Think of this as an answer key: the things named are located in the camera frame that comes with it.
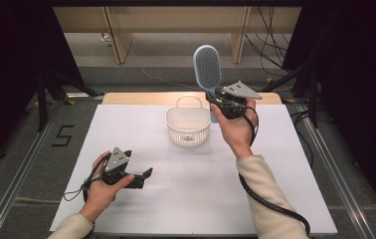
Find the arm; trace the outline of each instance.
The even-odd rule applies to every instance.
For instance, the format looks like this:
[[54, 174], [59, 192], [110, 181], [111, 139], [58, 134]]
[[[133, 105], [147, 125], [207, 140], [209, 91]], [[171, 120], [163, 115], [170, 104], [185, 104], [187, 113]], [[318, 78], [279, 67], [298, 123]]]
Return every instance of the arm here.
[[[247, 106], [255, 109], [256, 101], [248, 99]], [[237, 168], [247, 184], [263, 199], [285, 209], [294, 210], [278, 187], [271, 169], [262, 156], [255, 156], [250, 148], [253, 136], [245, 119], [226, 119], [219, 108], [211, 105], [211, 110], [219, 122], [222, 136], [237, 158]], [[258, 124], [256, 114], [246, 111], [247, 117]], [[256, 231], [260, 239], [307, 238], [301, 224], [290, 217], [274, 212], [248, 195]]]
[[[100, 155], [93, 163], [93, 167], [97, 165], [108, 152]], [[95, 174], [101, 174], [103, 164], [98, 167]], [[87, 236], [94, 228], [94, 222], [107, 209], [116, 193], [128, 185], [133, 175], [128, 175], [114, 185], [107, 185], [102, 180], [92, 182], [89, 191], [89, 198], [80, 210], [80, 213], [69, 216], [58, 226], [57, 230], [49, 237], [49, 239], [78, 239]]]

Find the person's left hand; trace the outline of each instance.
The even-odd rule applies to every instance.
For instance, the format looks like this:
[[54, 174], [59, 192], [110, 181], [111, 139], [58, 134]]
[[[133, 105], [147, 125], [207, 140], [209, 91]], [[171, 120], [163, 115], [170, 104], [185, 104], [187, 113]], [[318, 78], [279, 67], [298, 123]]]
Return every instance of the person's left hand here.
[[[93, 168], [107, 154], [108, 151], [101, 154], [93, 163]], [[103, 169], [104, 165], [102, 163], [95, 171], [94, 175], [101, 174]], [[80, 211], [80, 214], [82, 214], [91, 223], [94, 223], [95, 220], [103, 213], [103, 211], [110, 206], [116, 193], [120, 189], [128, 185], [133, 179], [134, 175], [128, 175], [114, 185], [108, 185], [104, 183], [102, 180], [93, 181], [90, 186], [89, 197], [86, 201], [86, 204]]]

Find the table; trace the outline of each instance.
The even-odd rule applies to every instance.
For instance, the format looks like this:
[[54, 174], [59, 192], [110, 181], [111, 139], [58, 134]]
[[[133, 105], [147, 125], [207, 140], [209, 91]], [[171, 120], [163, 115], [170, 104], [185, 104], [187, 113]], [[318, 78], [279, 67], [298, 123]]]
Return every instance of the table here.
[[[96, 233], [171, 237], [255, 235], [234, 156], [218, 125], [212, 123], [207, 141], [195, 148], [180, 147], [167, 135], [165, 112], [185, 94], [108, 94], [103, 105], [98, 106], [66, 191], [78, 189], [90, 174], [93, 160], [115, 146], [132, 150], [128, 172], [154, 169], [143, 189], [123, 189], [117, 194], [97, 220]], [[278, 103], [276, 94], [262, 96], [262, 103]], [[336, 228], [285, 106], [260, 104], [257, 111], [261, 127], [253, 151], [266, 158], [287, 199], [309, 221], [311, 234], [335, 234]], [[78, 212], [83, 203], [80, 195], [71, 202], [62, 200], [51, 230], [65, 217]]]

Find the floor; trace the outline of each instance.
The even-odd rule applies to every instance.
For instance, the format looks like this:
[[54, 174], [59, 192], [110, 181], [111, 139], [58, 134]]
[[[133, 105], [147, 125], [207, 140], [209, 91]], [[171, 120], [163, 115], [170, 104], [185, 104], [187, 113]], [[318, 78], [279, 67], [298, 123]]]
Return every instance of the floor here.
[[[136, 34], [122, 65], [115, 63], [110, 43], [100, 34], [66, 36], [85, 83], [99, 92], [198, 91], [192, 54], [204, 44], [218, 49], [225, 83], [242, 80], [259, 90], [280, 77], [276, 75], [285, 74], [263, 60], [248, 42], [242, 62], [233, 64], [224, 34]], [[259, 49], [263, 48], [257, 36], [250, 38]], [[280, 48], [287, 47], [288, 39], [289, 36], [276, 37]], [[265, 53], [280, 62], [280, 52], [277, 55], [274, 47], [266, 46]], [[288, 111], [295, 114], [306, 110], [306, 99], [292, 99], [291, 85], [287, 83], [276, 92]], [[79, 93], [72, 87], [65, 90]], [[50, 120], [42, 132], [37, 132], [36, 97], [28, 104], [27, 113], [2, 145], [5, 156], [0, 157], [0, 208], [4, 210], [0, 211], [0, 238], [49, 236], [50, 224], [99, 104], [101, 98], [49, 101]], [[317, 122], [319, 128], [314, 129], [308, 119], [303, 119], [297, 129], [338, 234], [315, 238], [376, 238], [376, 194], [359, 165], [353, 163], [353, 155], [323, 103], [318, 104]], [[70, 138], [58, 137], [59, 133]]]

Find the hand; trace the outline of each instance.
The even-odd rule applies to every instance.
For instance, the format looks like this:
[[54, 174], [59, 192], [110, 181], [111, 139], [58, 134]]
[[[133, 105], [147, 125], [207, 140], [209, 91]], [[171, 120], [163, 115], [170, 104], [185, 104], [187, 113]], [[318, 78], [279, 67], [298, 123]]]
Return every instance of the hand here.
[[[254, 99], [247, 99], [247, 107], [255, 109], [256, 101]], [[242, 117], [237, 119], [227, 119], [225, 116], [223, 116], [220, 109], [214, 104], [210, 104], [210, 109], [219, 122], [223, 139], [229, 145], [235, 157], [241, 158], [253, 155], [250, 148], [253, 132], [251, 131], [251, 127], [247, 121]], [[245, 114], [254, 126], [258, 125], [259, 120], [251, 109], [247, 109]]]
[[[93, 163], [93, 168], [107, 154], [108, 154], [108, 151], [100, 155]], [[101, 172], [103, 171], [103, 168], [104, 168], [104, 165], [102, 163], [98, 167], [94, 175], [101, 174]], [[102, 180], [93, 181], [90, 186], [89, 197], [86, 201], [86, 204], [83, 206], [82, 210], [80, 211], [80, 214], [82, 214], [91, 223], [94, 223], [95, 220], [103, 213], [103, 211], [110, 206], [116, 193], [120, 189], [128, 185], [133, 179], [134, 179], [134, 175], [128, 175], [114, 185], [108, 185], [104, 183]]]

